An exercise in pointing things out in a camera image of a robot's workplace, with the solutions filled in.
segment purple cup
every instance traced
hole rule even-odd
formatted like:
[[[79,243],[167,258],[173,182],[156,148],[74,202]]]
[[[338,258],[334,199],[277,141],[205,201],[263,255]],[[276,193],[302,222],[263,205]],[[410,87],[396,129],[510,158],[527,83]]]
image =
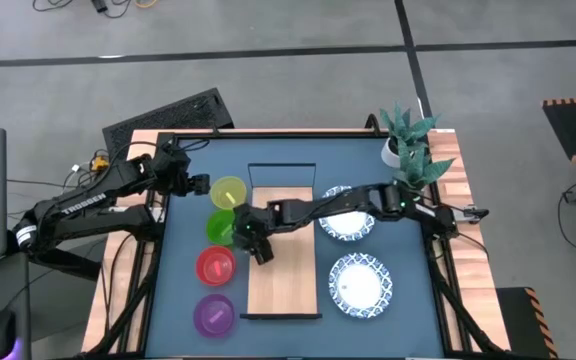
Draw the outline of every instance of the purple cup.
[[[221,337],[235,323],[235,309],[230,300],[220,294],[204,297],[195,307],[195,328],[205,337]]]

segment yellow cup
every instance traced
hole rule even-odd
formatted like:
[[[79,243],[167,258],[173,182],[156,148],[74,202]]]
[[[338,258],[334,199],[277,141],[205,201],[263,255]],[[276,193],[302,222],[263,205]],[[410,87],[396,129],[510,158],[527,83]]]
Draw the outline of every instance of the yellow cup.
[[[222,177],[210,188],[210,198],[218,208],[231,210],[246,202],[246,184],[236,176]]]

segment plate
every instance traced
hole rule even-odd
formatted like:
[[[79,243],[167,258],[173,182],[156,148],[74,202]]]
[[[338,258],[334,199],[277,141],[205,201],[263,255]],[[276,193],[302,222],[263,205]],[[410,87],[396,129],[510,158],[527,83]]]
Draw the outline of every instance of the plate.
[[[324,198],[339,194],[344,190],[351,189],[350,186],[340,185],[329,189],[324,194]],[[353,211],[346,214],[329,216],[319,219],[319,225],[324,231],[342,241],[357,241],[368,235],[375,226],[375,218],[364,212]]]
[[[341,311],[369,319],[381,314],[390,304],[392,280],[388,269],[374,256],[352,253],[333,265],[328,290]]]

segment red cup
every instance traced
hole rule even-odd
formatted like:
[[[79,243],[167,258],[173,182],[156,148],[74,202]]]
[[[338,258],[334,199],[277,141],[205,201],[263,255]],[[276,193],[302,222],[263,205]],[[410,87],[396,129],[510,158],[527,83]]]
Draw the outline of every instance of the red cup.
[[[211,246],[199,254],[195,264],[197,277],[209,286],[228,282],[235,273],[235,256],[223,246]]]

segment white pot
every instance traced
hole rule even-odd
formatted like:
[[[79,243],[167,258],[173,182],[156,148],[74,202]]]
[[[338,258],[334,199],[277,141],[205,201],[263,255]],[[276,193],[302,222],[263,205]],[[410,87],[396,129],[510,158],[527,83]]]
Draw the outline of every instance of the white pot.
[[[390,147],[388,146],[389,141],[390,138],[386,139],[384,147],[381,148],[381,160],[384,162],[384,164],[392,168],[399,168],[399,155],[390,151]]]

